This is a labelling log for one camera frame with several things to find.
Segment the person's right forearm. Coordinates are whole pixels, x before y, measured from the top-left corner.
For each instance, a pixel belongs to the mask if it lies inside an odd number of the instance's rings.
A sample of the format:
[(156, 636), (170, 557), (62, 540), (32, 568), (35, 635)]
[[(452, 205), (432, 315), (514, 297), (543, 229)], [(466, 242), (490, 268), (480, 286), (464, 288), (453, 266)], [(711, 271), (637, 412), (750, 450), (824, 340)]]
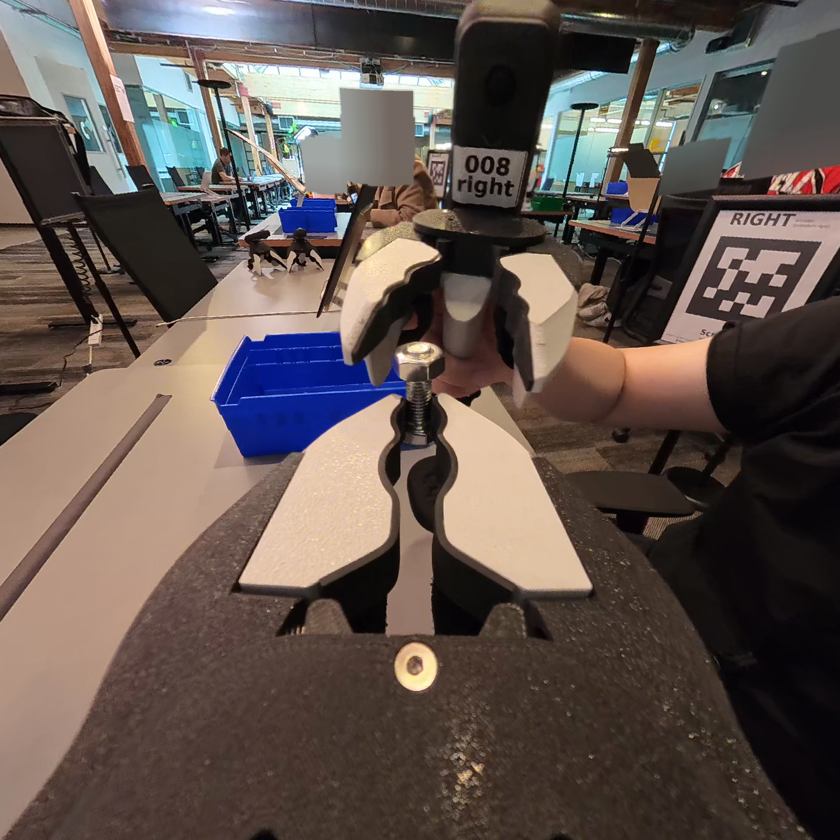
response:
[(621, 349), (572, 338), (535, 400), (568, 422), (723, 433), (708, 391), (710, 346), (706, 339)]

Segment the cardboard box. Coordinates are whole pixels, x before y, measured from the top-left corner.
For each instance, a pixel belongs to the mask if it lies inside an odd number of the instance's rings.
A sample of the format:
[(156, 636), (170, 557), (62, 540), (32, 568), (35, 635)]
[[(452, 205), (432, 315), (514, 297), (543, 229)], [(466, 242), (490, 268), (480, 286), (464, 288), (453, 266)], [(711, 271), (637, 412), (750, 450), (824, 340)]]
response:
[(627, 200), (637, 213), (647, 213), (658, 189), (661, 177), (658, 161), (642, 143), (630, 143), (623, 154), (627, 169)]

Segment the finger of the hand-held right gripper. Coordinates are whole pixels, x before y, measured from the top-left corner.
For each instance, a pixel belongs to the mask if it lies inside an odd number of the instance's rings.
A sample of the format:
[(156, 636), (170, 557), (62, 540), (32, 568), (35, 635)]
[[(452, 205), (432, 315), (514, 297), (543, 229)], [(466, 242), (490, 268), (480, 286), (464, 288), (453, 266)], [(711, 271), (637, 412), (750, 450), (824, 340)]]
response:
[(506, 255), (498, 268), (497, 302), (513, 341), (511, 391), (521, 407), (560, 368), (574, 330), (577, 292), (551, 255)]
[(438, 287), (442, 255), (422, 241), (397, 238), (353, 269), (343, 297), (340, 341), (347, 365), (364, 363), (381, 385), (417, 300)]

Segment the wooden post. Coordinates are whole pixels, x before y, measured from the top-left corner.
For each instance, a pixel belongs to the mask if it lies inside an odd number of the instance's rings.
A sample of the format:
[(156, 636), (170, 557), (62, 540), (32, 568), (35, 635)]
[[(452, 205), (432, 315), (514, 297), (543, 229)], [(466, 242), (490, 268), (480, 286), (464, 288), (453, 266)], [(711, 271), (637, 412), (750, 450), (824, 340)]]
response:
[(118, 78), (98, 10), (92, 1), (69, 1), (81, 40), (106, 102), (113, 127), (128, 165), (146, 166), (139, 135), (134, 127), (127, 92)]
[(623, 169), (621, 150), (628, 148), (635, 131), (636, 120), (644, 94), (646, 92), (649, 76), (659, 47), (659, 41), (655, 38), (645, 38), (640, 43), (637, 60), (631, 82), (626, 95), (625, 106), (618, 126), (616, 139), (607, 153), (605, 173), (603, 176), (602, 191), (606, 185), (620, 179)]

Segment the idle hand-held gripper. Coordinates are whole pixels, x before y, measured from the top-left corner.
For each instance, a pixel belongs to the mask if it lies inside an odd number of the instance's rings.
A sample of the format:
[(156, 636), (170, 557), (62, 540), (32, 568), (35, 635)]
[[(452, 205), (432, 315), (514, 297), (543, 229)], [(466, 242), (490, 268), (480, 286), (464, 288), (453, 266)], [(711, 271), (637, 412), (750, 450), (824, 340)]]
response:
[(296, 268), (304, 269), (309, 264), (315, 265), (319, 270), (324, 270), (319, 252), (309, 241), (308, 231), (305, 228), (299, 227), (294, 231), (285, 264), (288, 272)]
[(245, 236), (248, 247), (248, 270), (253, 277), (261, 277), (264, 269), (288, 271), (287, 262), (268, 245), (270, 231), (263, 228)]

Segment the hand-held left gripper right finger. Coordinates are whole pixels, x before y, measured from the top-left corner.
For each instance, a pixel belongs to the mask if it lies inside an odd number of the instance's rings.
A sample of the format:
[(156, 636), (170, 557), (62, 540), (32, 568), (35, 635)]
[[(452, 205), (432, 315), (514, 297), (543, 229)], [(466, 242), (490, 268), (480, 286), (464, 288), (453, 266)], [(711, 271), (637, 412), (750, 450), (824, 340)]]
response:
[(435, 397), (433, 418), (433, 589), (444, 611), (479, 630), (499, 605), (590, 597), (593, 583), (527, 450), (449, 395)]

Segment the silver hex bolt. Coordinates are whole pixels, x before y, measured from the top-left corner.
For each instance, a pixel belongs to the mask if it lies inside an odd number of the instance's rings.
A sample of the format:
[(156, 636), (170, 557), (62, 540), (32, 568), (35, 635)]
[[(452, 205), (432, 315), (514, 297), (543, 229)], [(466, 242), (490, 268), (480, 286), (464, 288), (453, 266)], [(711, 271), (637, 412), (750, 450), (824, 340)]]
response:
[(394, 363), (399, 378), (406, 384), (408, 426), (429, 432), (433, 382), (445, 372), (445, 352), (434, 343), (415, 340), (396, 349)]

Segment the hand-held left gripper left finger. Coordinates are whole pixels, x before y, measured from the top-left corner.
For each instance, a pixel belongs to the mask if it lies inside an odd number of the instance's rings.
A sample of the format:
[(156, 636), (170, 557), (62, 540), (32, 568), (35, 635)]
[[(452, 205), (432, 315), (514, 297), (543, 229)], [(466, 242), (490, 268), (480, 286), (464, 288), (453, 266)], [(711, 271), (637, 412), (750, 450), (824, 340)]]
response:
[(250, 555), (242, 592), (337, 601), (356, 633), (383, 634), (400, 570), (403, 398), (387, 395), (312, 442)]

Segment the tag sign board on stand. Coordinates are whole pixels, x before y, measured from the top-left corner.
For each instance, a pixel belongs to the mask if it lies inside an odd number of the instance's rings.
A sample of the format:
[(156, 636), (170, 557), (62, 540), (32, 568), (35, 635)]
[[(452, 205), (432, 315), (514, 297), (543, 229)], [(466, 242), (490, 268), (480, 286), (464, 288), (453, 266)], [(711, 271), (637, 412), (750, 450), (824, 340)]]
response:
[(714, 196), (650, 343), (683, 343), (838, 293), (839, 195)]

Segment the red patterned cloth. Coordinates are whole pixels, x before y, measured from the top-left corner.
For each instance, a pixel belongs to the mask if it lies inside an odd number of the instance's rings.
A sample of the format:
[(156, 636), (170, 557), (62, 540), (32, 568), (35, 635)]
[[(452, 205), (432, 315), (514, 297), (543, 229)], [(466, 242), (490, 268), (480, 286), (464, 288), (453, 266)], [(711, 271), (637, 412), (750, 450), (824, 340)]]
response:
[(721, 174), (716, 193), (729, 195), (827, 195), (839, 194), (839, 165), (744, 178), (739, 162)]

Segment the black floor lamp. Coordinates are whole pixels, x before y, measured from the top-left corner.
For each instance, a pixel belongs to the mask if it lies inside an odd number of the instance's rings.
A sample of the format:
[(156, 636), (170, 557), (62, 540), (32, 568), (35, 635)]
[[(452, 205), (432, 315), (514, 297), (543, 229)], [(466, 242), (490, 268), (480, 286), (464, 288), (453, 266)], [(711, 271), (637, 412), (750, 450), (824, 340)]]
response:
[(576, 153), (578, 151), (578, 147), (579, 147), (579, 142), (580, 142), (580, 138), (581, 138), (581, 132), (582, 132), (582, 128), (583, 128), (583, 121), (584, 121), (585, 114), (588, 111), (598, 109), (599, 107), (600, 107), (599, 104), (595, 101), (578, 101), (578, 102), (574, 102), (574, 103), (571, 104), (571, 109), (576, 111), (577, 114), (578, 114), (578, 122), (577, 122), (577, 125), (576, 125), (575, 134), (574, 134), (574, 142), (573, 142), (573, 146), (572, 146), (572, 151), (570, 153), (569, 166), (568, 166), (568, 170), (566, 172), (566, 176), (565, 176), (564, 183), (563, 183), (563, 192), (561, 194), (563, 205), (565, 205), (566, 198), (567, 198), (567, 195), (568, 195), (569, 190), (570, 190), (571, 176), (572, 176), (572, 171), (573, 171), (573, 168), (574, 168), (574, 159), (575, 159)]
[(236, 185), (238, 199), (243, 208), (243, 214), (245, 218), (245, 225), (246, 228), (250, 228), (251, 226), (251, 217), (249, 213), (249, 204), (248, 199), (245, 194), (244, 187), (242, 186), (241, 179), (239, 178), (239, 172), (237, 167), (237, 162), (233, 153), (233, 146), (230, 141), (230, 133), (228, 131), (228, 125), (226, 122), (226, 118), (224, 116), (224, 109), (222, 105), (222, 91), (226, 91), (232, 88), (232, 83), (226, 79), (214, 79), (214, 78), (205, 78), (205, 79), (198, 79), (197, 84), (204, 90), (212, 91), (215, 100), (216, 100), (216, 111), (217, 111), (217, 122), (220, 125), (221, 131), (223, 133), (225, 139), (225, 147), (228, 148), (230, 151), (230, 165), (231, 170), (234, 177), (234, 183)]

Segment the white cloth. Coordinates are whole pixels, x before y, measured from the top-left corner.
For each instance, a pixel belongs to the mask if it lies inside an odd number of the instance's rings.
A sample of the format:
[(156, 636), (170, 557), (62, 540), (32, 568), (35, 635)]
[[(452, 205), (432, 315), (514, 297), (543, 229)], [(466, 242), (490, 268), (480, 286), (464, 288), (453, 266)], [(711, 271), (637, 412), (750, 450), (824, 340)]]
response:
[(577, 319), (588, 327), (605, 329), (613, 318), (618, 289), (585, 282), (577, 296)]

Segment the person's right hand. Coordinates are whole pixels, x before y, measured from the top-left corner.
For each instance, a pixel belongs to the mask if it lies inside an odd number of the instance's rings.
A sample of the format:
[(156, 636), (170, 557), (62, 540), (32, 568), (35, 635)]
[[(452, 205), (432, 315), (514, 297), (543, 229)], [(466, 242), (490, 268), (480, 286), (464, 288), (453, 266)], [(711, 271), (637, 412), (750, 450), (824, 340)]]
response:
[(433, 380), (433, 393), (464, 399), (495, 384), (510, 385), (512, 367), (509, 365), (509, 341), (503, 333), (502, 342), (499, 342), (496, 303), (491, 300), (482, 313), (480, 331), (471, 355), (460, 358), (445, 349), (443, 292), (436, 290), (432, 300), (433, 320), (422, 341), (433, 343), (444, 351), (444, 372)]

